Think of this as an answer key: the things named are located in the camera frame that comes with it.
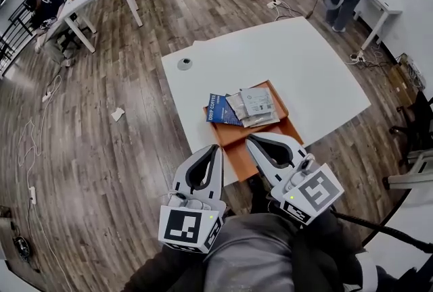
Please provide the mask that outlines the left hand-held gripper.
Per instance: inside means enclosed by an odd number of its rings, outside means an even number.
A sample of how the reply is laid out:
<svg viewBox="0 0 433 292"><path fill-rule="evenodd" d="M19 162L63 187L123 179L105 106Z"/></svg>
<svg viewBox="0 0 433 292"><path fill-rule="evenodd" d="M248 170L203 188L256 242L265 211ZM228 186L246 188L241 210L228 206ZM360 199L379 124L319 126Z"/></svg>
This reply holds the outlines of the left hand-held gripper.
<svg viewBox="0 0 433 292"><path fill-rule="evenodd" d="M209 253L223 227L226 203L221 198L223 151L209 145L189 156L175 172L173 188L184 193L208 193L209 199L172 192L160 208L158 240L169 248Z"/></svg>

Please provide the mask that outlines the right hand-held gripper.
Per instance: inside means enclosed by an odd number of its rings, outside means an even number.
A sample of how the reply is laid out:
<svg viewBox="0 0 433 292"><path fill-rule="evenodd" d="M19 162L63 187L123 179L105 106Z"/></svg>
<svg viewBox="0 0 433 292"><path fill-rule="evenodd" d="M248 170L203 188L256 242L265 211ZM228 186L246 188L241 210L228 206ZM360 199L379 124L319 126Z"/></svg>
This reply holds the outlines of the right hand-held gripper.
<svg viewBox="0 0 433 292"><path fill-rule="evenodd" d="M257 132L246 139L246 147L273 187L271 196L279 208L303 225L309 225L344 193L330 167L307 155L294 137Z"/></svg>

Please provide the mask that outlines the white paper packet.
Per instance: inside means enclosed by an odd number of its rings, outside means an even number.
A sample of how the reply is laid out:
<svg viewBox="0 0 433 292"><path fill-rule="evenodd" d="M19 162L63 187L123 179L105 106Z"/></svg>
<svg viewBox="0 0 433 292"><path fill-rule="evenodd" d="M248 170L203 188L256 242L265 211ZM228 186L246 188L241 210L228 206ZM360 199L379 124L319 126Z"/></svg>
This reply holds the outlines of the white paper packet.
<svg viewBox="0 0 433 292"><path fill-rule="evenodd" d="M249 116L268 114L275 110L271 92L267 87L254 87L240 91Z"/></svg>

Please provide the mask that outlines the translucent beige packet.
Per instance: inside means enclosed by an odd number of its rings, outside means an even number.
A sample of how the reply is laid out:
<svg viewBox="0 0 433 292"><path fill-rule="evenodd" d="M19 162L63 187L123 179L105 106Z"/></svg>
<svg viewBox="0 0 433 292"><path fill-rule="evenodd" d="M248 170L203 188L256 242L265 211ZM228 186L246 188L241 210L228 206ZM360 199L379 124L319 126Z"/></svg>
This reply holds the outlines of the translucent beige packet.
<svg viewBox="0 0 433 292"><path fill-rule="evenodd" d="M243 120L250 116L247 112L246 106L240 93L226 96L226 101L231 107L231 109L234 111L238 120Z"/></svg>

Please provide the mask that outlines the blue packet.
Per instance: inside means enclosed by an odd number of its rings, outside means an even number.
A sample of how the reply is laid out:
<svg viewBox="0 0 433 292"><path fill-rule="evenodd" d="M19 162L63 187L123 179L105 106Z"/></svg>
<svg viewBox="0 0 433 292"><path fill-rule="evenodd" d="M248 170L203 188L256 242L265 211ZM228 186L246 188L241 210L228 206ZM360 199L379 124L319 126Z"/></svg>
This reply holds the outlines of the blue packet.
<svg viewBox="0 0 433 292"><path fill-rule="evenodd" d="M226 96L211 93L206 107L206 121L214 124L243 126L229 105Z"/></svg>

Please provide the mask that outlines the person's left forearm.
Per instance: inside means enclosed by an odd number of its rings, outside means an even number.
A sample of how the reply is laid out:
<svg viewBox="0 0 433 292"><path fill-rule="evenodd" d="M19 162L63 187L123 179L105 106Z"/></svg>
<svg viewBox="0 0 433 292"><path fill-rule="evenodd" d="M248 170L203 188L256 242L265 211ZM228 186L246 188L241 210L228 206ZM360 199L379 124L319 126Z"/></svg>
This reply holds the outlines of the person's left forearm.
<svg viewBox="0 0 433 292"><path fill-rule="evenodd" d="M167 246L126 282L121 292L204 292L207 255Z"/></svg>

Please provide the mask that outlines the person's right forearm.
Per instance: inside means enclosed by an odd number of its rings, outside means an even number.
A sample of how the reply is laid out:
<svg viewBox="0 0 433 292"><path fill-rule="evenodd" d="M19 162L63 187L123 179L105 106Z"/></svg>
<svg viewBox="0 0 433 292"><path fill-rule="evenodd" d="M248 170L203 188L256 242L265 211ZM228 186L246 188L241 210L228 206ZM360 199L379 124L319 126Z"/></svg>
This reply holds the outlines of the person's right forearm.
<svg viewBox="0 0 433 292"><path fill-rule="evenodd" d="M295 292L380 292L380 272L327 210L298 231L292 247Z"/></svg>

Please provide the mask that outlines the person's right leg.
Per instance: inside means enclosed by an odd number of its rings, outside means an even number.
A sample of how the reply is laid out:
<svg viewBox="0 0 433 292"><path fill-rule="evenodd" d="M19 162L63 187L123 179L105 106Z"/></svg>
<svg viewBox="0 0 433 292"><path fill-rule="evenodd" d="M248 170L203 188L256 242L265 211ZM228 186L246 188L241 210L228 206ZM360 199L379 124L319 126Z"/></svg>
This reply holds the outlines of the person's right leg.
<svg viewBox="0 0 433 292"><path fill-rule="evenodd" d="M252 193L251 214L273 214L274 201L269 197L269 192L265 189L262 178L254 175L247 180Z"/></svg>

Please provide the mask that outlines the person's grey shirt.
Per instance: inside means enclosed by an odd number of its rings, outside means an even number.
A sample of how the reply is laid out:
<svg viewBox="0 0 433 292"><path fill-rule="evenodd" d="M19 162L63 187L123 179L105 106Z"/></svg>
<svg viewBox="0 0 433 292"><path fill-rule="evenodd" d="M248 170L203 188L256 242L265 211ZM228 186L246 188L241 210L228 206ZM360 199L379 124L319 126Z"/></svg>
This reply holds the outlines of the person's grey shirt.
<svg viewBox="0 0 433 292"><path fill-rule="evenodd" d="M297 228L275 214L230 217L205 259L203 292L294 292Z"/></svg>

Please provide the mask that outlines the large white table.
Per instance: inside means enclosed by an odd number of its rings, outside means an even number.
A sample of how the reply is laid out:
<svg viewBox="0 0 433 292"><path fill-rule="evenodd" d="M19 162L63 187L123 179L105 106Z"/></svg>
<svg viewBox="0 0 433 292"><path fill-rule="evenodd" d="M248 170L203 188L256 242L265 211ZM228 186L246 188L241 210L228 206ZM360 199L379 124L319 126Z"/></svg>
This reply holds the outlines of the large white table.
<svg viewBox="0 0 433 292"><path fill-rule="evenodd" d="M177 63L193 65L180 71ZM304 18L246 28L162 58L192 151L216 143L204 108L210 94L233 94L269 80L305 146L369 107L363 89L329 43Z"/></svg>

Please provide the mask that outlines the white equipment stand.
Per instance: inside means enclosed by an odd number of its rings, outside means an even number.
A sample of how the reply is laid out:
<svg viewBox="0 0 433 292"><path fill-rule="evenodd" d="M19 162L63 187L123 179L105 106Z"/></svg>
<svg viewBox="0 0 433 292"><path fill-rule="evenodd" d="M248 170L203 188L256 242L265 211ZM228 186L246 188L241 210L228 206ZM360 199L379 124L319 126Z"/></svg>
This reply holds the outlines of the white equipment stand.
<svg viewBox="0 0 433 292"><path fill-rule="evenodd" d="M385 189L433 187L433 149L412 151L407 161L411 166L408 172L382 179Z"/></svg>

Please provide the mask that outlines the black office chair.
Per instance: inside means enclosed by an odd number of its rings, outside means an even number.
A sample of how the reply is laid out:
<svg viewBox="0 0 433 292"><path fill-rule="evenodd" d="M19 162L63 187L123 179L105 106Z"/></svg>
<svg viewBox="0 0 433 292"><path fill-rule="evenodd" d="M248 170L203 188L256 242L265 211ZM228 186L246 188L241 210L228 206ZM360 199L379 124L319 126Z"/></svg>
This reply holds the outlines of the black office chair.
<svg viewBox="0 0 433 292"><path fill-rule="evenodd" d="M427 100L422 91L418 91L415 102L411 105L398 106L397 112L402 113L406 127L391 126L389 133L401 133L407 138L402 158L398 166L409 164L409 154L414 150L433 149L433 97Z"/></svg>
<svg viewBox="0 0 433 292"><path fill-rule="evenodd" d="M80 29L82 33L84 31L89 30L89 27L84 25L83 27L80 25L78 21L78 15L76 13L72 14L70 16L70 19L77 25L77 27ZM81 45L76 40L76 34L73 32L71 27L69 25L66 25L65 28L60 30L60 33L58 35L57 42L60 44L61 52L65 52L67 49L71 49L70 45L72 45L75 49L80 49Z"/></svg>

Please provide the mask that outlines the cardboard box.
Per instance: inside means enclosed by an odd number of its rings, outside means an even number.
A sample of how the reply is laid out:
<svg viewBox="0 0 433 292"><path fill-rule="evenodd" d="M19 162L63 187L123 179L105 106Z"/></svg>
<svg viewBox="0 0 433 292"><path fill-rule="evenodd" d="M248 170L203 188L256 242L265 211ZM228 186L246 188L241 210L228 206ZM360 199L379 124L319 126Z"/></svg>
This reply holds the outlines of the cardboard box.
<svg viewBox="0 0 433 292"><path fill-rule="evenodd" d="M425 89L425 79L412 58L402 53L389 69L388 77L400 103L404 106L413 104L419 91Z"/></svg>

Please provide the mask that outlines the black round floor device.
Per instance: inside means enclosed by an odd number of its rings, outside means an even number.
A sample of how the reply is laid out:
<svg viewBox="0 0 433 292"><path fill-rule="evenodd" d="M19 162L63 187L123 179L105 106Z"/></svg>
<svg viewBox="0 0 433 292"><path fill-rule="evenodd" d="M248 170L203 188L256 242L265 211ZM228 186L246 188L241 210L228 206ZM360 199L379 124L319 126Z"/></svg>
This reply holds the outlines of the black round floor device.
<svg viewBox="0 0 433 292"><path fill-rule="evenodd" d="M26 239L22 236L17 236L13 238L13 243L21 259L24 261L28 261L28 259L32 255L32 252L30 245L28 244Z"/></svg>

